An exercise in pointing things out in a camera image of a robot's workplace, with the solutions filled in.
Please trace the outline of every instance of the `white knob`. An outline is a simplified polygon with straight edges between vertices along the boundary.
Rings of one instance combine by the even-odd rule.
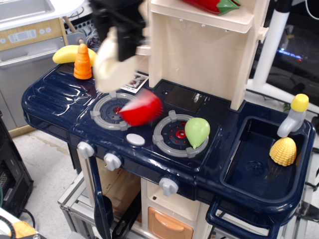
[[[106,168],[110,171],[114,171],[114,169],[117,169],[122,165],[122,162],[118,156],[112,153],[105,154],[104,161],[106,162]]]
[[[94,148],[86,142],[79,142],[78,150],[83,158],[91,157],[95,153]]]
[[[178,191],[178,185],[169,178],[162,178],[159,181],[159,186],[163,189],[165,196],[169,197],[171,194],[175,194]]]

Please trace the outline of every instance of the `oven door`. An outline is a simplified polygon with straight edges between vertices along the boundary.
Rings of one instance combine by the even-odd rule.
[[[27,125],[21,98],[24,91],[56,64],[54,53],[65,45],[62,37],[0,52],[0,106],[8,130]]]

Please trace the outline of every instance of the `sticker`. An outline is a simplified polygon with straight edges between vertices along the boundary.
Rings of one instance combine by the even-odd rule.
[[[131,80],[131,82],[121,87],[121,89],[132,93],[137,93],[148,79],[148,76],[142,75],[140,73],[135,73],[134,78]]]

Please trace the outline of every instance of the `orange drawer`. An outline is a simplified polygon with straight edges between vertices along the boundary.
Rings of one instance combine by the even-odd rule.
[[[149,207],[149,232],[161,239],[192,239],[193,228]]]

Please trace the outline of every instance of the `toy banana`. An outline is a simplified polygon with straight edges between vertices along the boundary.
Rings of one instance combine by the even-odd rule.
[[[78,53],[78,45],[68,45],[60,48],[54,55],[53,61],[56,64],[63,64],[68,62],[75,62],[76,54]],[[94,65],[97,54],[95,51],[89,49],[90,65]]]

